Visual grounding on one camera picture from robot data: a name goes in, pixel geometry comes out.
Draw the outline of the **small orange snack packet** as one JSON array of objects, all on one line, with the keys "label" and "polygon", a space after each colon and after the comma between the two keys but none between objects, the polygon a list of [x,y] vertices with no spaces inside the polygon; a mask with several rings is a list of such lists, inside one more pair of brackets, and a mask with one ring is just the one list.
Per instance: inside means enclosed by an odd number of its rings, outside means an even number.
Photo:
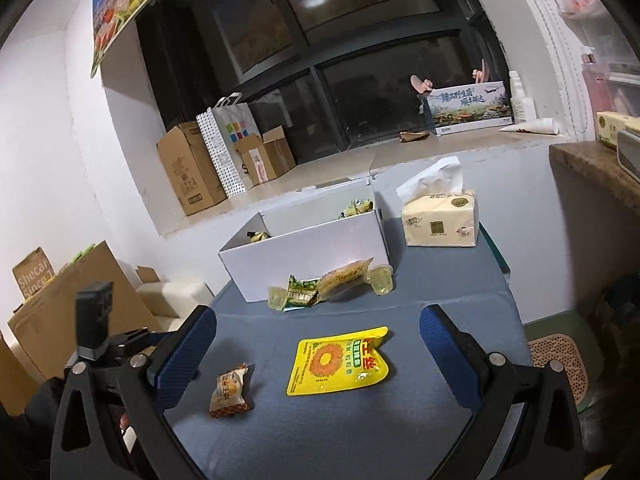
[{"label": "small orange snack packet", "polygon": [[244,386],[250,366],[243,363],[217,377],[216,388],[209,401],[211,418],[226,418],[249,412],[250,402],[245,399]]}]

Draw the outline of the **white cardboard box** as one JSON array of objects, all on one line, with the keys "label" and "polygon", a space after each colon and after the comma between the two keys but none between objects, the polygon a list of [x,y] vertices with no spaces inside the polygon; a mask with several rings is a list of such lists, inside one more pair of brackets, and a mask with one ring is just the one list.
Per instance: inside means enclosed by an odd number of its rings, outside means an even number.
[{"label": "white cardboard box", "polygon": [[[247,302],[264,301],[268,288],[321,278],[341,266],[372,258],[388,263],[380,213],[340,219],[352,200],[375,200],[368,178],[314,191],[293,203],[259,211],[222,246],[219,258]],[[251,243],[247,231],[265,231],[269,240]]]}]

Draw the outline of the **green long snack pack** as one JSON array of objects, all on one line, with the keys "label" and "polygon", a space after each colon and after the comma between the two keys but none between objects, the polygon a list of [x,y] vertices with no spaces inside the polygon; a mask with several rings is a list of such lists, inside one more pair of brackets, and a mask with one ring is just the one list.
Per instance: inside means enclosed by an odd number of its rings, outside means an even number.
[{"label": "green long snack pack", "polygon": [[251,243],[261,242],[262,240],[269,240],[270,235],[265,231],[247,231],[246,236]]}]

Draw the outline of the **white dotted paper bag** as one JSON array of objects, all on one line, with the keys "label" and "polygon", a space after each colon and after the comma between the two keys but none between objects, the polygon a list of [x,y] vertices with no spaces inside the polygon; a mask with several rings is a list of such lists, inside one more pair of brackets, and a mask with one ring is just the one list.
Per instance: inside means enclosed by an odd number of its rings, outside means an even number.
[{"label": "white dotted paper bag", "polygon": [[241,92],[233,92],[196,116],[209,158],[228,197],[243,194],[253,186],[236,144],[251,134],[259,134],[259,130],[250,108],[241,99]]}]

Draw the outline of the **brown cardboard sheet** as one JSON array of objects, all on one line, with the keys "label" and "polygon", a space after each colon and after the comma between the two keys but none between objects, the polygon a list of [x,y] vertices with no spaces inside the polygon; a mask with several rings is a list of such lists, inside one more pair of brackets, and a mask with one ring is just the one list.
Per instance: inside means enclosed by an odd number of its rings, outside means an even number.
[{"label": "brown cardboard sheet", "polygon": [[113,309],[108,318],[111,335],[143,327],[160,329],[160,323],[129,283],[111,248],[102,242],[66,266],[9,319],[11,332],[44,378],[63,375],[77,348],[76,294],[95,282],[114,284]]}]

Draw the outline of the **brown granite side counter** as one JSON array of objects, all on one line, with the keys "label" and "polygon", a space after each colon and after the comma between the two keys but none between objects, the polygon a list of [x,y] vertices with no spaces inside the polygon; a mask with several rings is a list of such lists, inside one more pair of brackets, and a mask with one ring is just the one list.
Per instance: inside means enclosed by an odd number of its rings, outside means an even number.
[{"label": "brown granite side counter", "polygon": [[604,188],[636,216],[640,214],[639,183],[623,170],[610,148],[596,141],[555,143],[549,146],[549,159]]}]

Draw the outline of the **yellow sunflower snack bag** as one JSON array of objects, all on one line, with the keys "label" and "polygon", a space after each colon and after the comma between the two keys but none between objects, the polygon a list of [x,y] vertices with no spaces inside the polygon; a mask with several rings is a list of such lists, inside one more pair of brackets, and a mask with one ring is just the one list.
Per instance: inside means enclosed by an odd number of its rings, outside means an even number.
[{"label": "yellow sunflower snack bag", "polygon": [[299,341],[287,396],[314,396],[374,386],[390,372],[378,352],[387,326]]}]

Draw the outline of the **small open cardboard box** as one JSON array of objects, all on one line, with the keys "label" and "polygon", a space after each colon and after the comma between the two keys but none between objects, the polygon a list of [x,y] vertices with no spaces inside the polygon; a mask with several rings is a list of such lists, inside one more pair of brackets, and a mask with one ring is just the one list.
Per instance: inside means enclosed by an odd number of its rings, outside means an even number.
[{"label": "small open cardboard box", "polygon": [[261,136],[252,133],[234,146],[254,185],[276,180],[296,165],[281,126]]}]

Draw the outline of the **green pea snack packet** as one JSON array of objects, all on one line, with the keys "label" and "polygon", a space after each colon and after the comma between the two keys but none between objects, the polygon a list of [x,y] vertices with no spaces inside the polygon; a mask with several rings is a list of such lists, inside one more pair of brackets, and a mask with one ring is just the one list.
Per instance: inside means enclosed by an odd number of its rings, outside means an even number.
[{"label": "green pea snack packet", "polygon": [[288,278],[283,310],[292,311],[314,306],[320,300],[318,281],[318,278],[298,280],[294,275],[291,275]]}]

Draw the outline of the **clear jelly cup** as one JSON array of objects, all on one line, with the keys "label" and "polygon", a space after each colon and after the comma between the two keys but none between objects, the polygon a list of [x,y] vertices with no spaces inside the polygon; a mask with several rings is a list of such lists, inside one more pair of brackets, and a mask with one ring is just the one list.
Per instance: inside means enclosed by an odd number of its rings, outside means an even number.
[{"label": "clear jelly cup", "polygon": [[393,273],[394,270],[389,264],[382,264],[367,270],[363,279],[375,295],[385,296],[394,289]]},{"label": "clear jelly cup", "polygon": [[268,288],[268,307],[275,311],[282,311],[288,303],[288,290],[273,286]]}]

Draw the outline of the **pink perforated floor mat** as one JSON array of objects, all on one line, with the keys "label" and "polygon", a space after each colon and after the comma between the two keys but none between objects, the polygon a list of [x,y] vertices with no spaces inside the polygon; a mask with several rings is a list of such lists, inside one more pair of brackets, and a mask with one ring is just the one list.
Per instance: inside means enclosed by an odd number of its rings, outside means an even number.
[{"label": "pink perforated floor mat", "polygon": [[528,348],[536,367],[555,364],[566,373],[575,403],[582,404],[589,390],[588,372],[578,345],[568,335],[556,333],[529,341]]}]

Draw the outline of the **yellow box on counter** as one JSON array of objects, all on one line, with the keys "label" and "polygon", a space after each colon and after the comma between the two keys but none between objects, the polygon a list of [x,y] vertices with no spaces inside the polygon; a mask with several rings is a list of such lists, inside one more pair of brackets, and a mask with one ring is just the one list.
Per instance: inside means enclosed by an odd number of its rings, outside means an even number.
[{"label": "yellow box on counter", "polygon": [[620,131],[626,130],[638,136],[639,127],[638,117],[616,112],[597,112],[596,138],[613,150],[617,148],[617,136]]}]

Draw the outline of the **beige crispy snack packet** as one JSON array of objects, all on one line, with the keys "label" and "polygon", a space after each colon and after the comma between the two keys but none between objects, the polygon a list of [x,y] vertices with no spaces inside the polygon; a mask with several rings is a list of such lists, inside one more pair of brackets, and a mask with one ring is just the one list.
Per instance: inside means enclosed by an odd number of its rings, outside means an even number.
[{"label": "beige crispy snack packet", "polygon": [[317,283],[318,298],[326,301],[359,284],[369,270],[372,258],[357,260],[324,274]]}]

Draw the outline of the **white rolled paper tube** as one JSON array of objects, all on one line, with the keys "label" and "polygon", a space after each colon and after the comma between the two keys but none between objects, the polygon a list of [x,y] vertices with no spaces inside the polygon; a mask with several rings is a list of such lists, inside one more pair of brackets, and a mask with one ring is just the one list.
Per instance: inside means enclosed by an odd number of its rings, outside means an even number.
[{"label": "white rolled paper tube", "polygon": [[557,136],[560,133],[560,126],[553,118],[540,118],[531,120],[530,122],[518,122],[517,124],[501,128],[501,131]]}]

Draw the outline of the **yellow green snack bag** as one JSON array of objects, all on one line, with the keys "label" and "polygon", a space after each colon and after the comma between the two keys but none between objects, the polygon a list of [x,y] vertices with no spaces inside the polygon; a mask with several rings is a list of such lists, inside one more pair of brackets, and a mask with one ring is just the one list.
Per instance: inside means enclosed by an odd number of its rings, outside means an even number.
[{"label": "yellow green snack bag", "polygon": [[372,200],[352,200],[340,213],[338,218],[349,218],[358,214],[367,214],[374,209]]}]

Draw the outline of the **white foam block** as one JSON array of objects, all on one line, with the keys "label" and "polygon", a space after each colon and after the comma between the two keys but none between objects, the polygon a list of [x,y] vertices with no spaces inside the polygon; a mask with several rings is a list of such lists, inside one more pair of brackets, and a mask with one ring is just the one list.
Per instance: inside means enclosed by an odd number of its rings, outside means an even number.
[{"label": "white foam block", "polygon": [[155,282],[140,285],[136,292],[152,315],[187,318],[201,304],[208,306],[214,294],[201,282]]}]

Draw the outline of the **white spray bottle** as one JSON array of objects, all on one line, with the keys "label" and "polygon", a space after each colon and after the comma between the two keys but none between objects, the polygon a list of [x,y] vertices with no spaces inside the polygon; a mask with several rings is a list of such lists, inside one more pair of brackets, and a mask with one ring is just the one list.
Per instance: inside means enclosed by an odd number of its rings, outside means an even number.
[{"label": "white spray bottle", "polygon": [[514,115],[514,122],[531,122],[537,119],[535,104],[525,90],[520,77],[516,70],[510,70],[510,88],[511,88],[511,107]]}]

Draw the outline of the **dark window frame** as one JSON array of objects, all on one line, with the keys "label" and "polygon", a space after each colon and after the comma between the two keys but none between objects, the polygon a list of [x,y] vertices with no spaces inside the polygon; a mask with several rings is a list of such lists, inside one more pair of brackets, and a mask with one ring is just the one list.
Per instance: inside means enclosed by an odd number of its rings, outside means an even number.
[{"label": "dark window frame", "polygon": [[412,77],[508,76],[480,0],[156,0],[136,25],[166,127],[236,92],[296,162],[420,130]]}]

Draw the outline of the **large brown cardboard box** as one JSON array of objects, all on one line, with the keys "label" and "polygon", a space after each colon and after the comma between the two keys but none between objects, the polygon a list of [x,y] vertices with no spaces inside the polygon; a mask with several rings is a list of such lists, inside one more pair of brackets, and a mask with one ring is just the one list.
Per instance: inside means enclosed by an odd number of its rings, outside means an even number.
[{"label": "large brown cardboard box", "polygon": [[156,144],[160,162],[187,216],[227,199],[197,122],[172,127]]}]

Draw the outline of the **brown wrapper on sill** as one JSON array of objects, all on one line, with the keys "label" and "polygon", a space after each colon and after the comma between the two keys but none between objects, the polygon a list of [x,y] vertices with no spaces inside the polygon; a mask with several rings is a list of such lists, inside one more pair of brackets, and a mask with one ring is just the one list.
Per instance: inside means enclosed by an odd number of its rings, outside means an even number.
[{"label": "brown wrapper on sill", "polygon": [[399,133],[399,140],[401,143],[409,143],[419,141],[428,138],[431,135],[431,131],[401,131]]}]

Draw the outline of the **pink bottle on shelf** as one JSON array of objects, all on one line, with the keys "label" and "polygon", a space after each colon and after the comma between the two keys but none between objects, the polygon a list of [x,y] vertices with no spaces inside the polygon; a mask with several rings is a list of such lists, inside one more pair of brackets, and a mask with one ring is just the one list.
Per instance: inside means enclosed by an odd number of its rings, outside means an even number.
[{"label": "pink bottle on shelf", "polygon": [[597,62],[592,47],[582,46],[582,76],[587,86],[592,116],[597,122],[599,112],[612,110],[612,98],[606,84],[605,69]]}]

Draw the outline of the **yellow tissue pack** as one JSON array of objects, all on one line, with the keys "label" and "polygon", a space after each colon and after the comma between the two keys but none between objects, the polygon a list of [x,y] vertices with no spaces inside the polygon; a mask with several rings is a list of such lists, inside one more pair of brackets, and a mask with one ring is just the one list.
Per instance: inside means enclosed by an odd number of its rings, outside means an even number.
[{"label": "yellow tissue pack", "polygon": [[408,246],[475,247],[478,227],[475,192],[464,187],[457,156],[439,159],[396,188]]}]

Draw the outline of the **printed landscape gift box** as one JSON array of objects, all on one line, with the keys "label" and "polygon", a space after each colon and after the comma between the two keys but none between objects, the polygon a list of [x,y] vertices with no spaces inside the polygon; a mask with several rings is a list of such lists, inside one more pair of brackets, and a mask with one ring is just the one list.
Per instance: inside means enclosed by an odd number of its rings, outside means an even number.
[{"label": "printed landscape gift box", "polygon": [[438,136],[513,124],[502,81],[436,89],[426,100]]}]

